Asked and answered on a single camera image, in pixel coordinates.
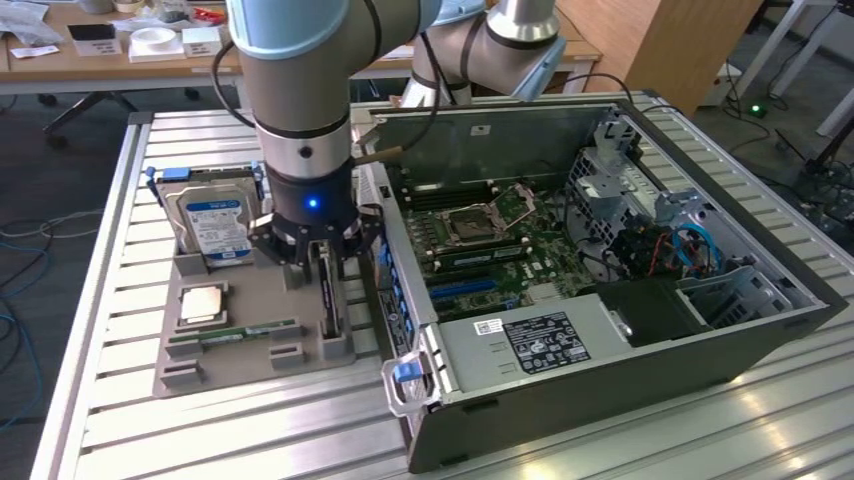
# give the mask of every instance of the circuit board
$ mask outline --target circuit board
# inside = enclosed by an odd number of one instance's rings
[[[488,203],[436,196],[403,202],[403,215],[440,321],[570,298],[594,284],[554,207],[527,187],[492,187]]]

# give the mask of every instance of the wooden desk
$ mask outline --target wooden desk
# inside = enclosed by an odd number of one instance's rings
[[[602,50],[595,71],[654,89],[691,115],[713,86],[761,0],[558,0]],[[619,86],[594,78],[590,91]]]
[[[24,45],[12,35],[5,35],[0,48],[0,95],[61,92],[92,92],[109,90],[141,90],[211,85],[209,69],[212,57],[185,60],[136,63],[127,58],[128,33],[120,32],[123,55],[80,57],[71,43],[67,25],[108,23],[127,18],[128,14],[89,15],[76,5],[52,4],[45,16],[48,25],[65,37],[60,52],[36,58],[17,59],[9,48]],[[579,74],[590,72],[599,59],[599,51],[582,39],[572,23],[560,15],[562,33],[568,39],[560,72]],[[354,79],[408,78],[410,59],[383,59],[359,72]],[[248,106],[243,89],[243,77],[236,51],[223,59],[221,81],[238,87],[240,103]],[[564,91],[579,92],[583,82],[567,84]]]

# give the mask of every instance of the white box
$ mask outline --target white box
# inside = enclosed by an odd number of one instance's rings
[[[151,50],[149,48],[131,42],[131,48],[128,49],[128,60],[131,63],[144,62],[160,62],[164,60],[183,60],[187,58],[184,55],[184,46],[177,38],[169,43],[167,48],[160,50]]]
[[[75,40],[77,55],[81,57],[95,57],[99,55],[119,55],[121,53],[121,42],[117,38],[112,40]]]
[[[68,33],[81,57],[117,55],[121,53],[121,42],[112,25],[68,25]]]
[[[188,57],[209,57],[223,48],[219,28],[185,28],[181,30],[184,53]]]
[[[701,107],[717,107],[723,103],[723,99],[726,95],[733,90],[733,85],[738,83],[738,79],[742,78],[742,71],[735,68],[733,65],[729,65],[727,72],[727,64],[723,64],[721,70],[718,71],[718,77],[715,78],[714,85],[709,94],[706,95],[706,99],[703,103],[699,104]]]

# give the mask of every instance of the floor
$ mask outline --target floor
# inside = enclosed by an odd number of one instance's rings
[[[763,29],[739,43],[731,58],[739,68],[747,66],[767,34],[767,29]],[[794,44],[786,44],[778,51],[775,61],[766,67],[745,96],[745,103],[762,98],[765,82],[793,48]],[[771,129],[802,132],[817,148],[823,147],[827,140],[813,132],[851,85],[851,70],[822,57],[814,58],[787,92],[790,111],[779,112],[771,108],[762,123]],[[147,111],[219,108],[212,92],[207,89],[200,92],[201,99],[196,102],[184,98],[181,90],[131,93],[128,99]],[[367,89],[360,95],[363,100],[371,99]],[[60,107],[71,105],[79,97],[59,95]],[[0,109],[9,100],[8,97],[0,98]],[[57,152],[47,147],[40,134],[41,126],[57,112],[59,108],[39,105],[33,96],[23,96],[15,107],[0,115],[0,224],[55,218],[71,212],[97,209],[104,204],[123,139],[125,113],[109,102],[99,105],[64,129],[71,146]],[[698,112],[695,122],[725,147],[762,133],[718,109]],[[774,144],[774,139],[754,143],[739,149],[739,156],[758,173],[787,181],[797,175],[799,160],[790,152],[779,151]],[[854,139],[849,139],[838,158],[849,161],[853,153]],[[81,219],[57,233],[87,230],[96,225],[95,222],[96,218]],[[33,237],[16,242],[16,245],[41,248],[44,240]],[[0,431],[0,478],[7,480],[28,476],[93,242],[93,236],[56,240],[44,278],[24,294],[9,300],[15,315],[25,322],[32,334],[44,378],[44,400],[21,423]],[[5,279],[29,261],[29,255],[0,249],[0,279]],[[4,327],[0,326],[0,336],[3,332]],[[0,362],[8,358],[11,349],[12,342],[0,342]],[[11,368],[0,374],[0,424],[27,404],[33,392],[32,364],[25,355],[19,355]]]

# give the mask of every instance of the blue cable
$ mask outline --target blue cable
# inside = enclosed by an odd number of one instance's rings
[[[48,271],[48,267],[51,266],[51,256],[48,255],[48,252],[45,250],[41,250],[40,248],[17,247],[15,245],[9,245],[8,243],[3,243],[3,242],[0,242],[0,247],[8,248],[11,250],[17,250],[20,252],[37,253],[39,255],[41,255],[44,257],[44,264],[41,265],[41,271],[39,272],[36,277],[29,282],[27,282],[24,284],[24,286],[20,287],[17,290],[13,290],[9,293],[0,294],[0,298],[7,299],[7,298],[12,298],[15,295],[20,294],[24,290],[27,290],[29,287],[32,287],[39,280],[41,280],[41,277],[44,277],[44,274]]]
[[[17,420],[29,413],[29,411],[41,401],[44,385],[41,380],[41,368],[39,367],[39,362],[36,360],[36,351],[32,347],[32,341],[29,339],[29,332],[27,331],[27,327],[8,315],[0,315],[0,319],[5,320],[9,323],[11,328],[17,328],[19,335],[24,339],[24,345],[27,346],[27,353],[29,354],[29,360],[32,361],[32,368],[36,372],[36,395],[33,396],[27,406],[21,409],[21,411],[17,412],[17,415],[9,418],[5,423],[0,425],[0,433],[3,433],[15,424],[15,422],[17,422]]]
[[[679,232],[683,231],[683,230],[695,232],[702,237],[702,239],[706,241],[706,244],[709,245],[709,249],[713,252],[713,255],[715,257],[717,267],[714,267],[714,269],[715,269],[715,271],[719,270],[723,267],[723,259],[721,258],[721,250],[715,246],[715,242],[714,242],[714,240],[711,238],[711,234],[709,233],[709,231],[703,227],[701,227],[699,225],[697,225],[694,223],[682,224],[673,231],[673,246],[677,248],[677,255],[679,256],[679,259],[682,260],[682,262],[689,267],[694,266],[694,263],[691,262],[691,259],[689,258],[689,256],[682,251],[682,237],[679,236]]]

